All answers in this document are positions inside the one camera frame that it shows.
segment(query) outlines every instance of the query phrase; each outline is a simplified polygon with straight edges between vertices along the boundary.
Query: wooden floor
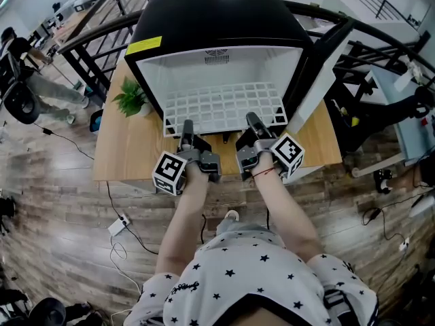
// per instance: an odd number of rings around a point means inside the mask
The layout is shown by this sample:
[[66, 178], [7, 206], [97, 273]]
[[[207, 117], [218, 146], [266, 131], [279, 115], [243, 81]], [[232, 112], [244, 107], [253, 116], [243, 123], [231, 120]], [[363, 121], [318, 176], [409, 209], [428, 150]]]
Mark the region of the wooden floor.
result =
[[[62, 58], [57, 64], [76, 77]], [[53, 68], [44, 75], [63, 82]], [[86, 110], [77, 105], [55, 102], [76, 114], [76, 123], [68, 126], [41, 116], [37, 123], [75, 141], [93, 156], [97, 137], [89, 133], [90, 115], [98, 108]], [[116, 219], [107, 196], [105, 183], [92, 181], [92, 160], [75, 146], [54, 135], [44, 135], [34, 125], [25, 126], [0, 111], [0, 124], [7, 122], [7, 131], [30, 150], [20, 152], [8, 143], [0, 144], [0, 187], [17, 201], [17, 216], [6, 226], [11, 233], [0, 237], [1, 262], [8, 278], [22, 289], [33, 303], [52, 296], [66, 304], [90, 302], [107, 314], [130, 308], [138, 298], [129, 280], [120, 276], [110, 261], [110, 235], [107, 227]], [[411, 247], [400, 267], [392, 272], [401, 258], [395, 237], [383, 237], [382, 217], [364, 227], [362, 213], [376, 205], [383, 206], [404, 200], [412, 194], [404, 190], [380, 196], [372, 176], [352, 179], [353, 166], [366, 166], [398, 152], [394, 130], [369, 139], [360, 153], [348, 156], [342, 165], [323, 168], [288, 187], [319, 230], [326, 251], [350, 261], [357, 274], [374, 290], [387, 278], [379, 292], [381, 313], [394, 307], [400, 287], [413, 275], [414, 265], [422, 262], [434, 233], [430, 211], [413, 219], [408, 211], [416, 199], [386, 208], [386, 230], [411, 237]], [[401, 167], [393, 168], [400, 172]], [[132, 230], [145, 245], [157, 251], [175, 212], [177, 198], [146, 194], [121, 183], [110, 183], [114, 205], [133, 221]], [[228, 209], [240, 212], [243, 221], [266, 224], [266, 207], [251, 181], [226, 177], [219, 185], [211, 184], [205, 206], [207, 227], [205, 238], [215, 234], [216, 225]], [[142, 284], [154, 272], [156, 256], [146, 253], [130, 233], [116, 237], [128, 253], [126, 260], [112, 255], [127, 274]], [[125, 315], [114, 318], [121, 325]]]

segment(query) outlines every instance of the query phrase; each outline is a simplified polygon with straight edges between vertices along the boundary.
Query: white pot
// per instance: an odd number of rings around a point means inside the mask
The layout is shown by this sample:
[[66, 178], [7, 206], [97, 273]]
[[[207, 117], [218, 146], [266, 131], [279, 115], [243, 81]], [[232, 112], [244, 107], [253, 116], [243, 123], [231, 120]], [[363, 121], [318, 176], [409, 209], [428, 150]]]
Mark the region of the white pot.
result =
[[141, 110], [137, 113], [139, 116], [145, 117], [152, 111], [152, 106], [149, 103], [143, 104]]

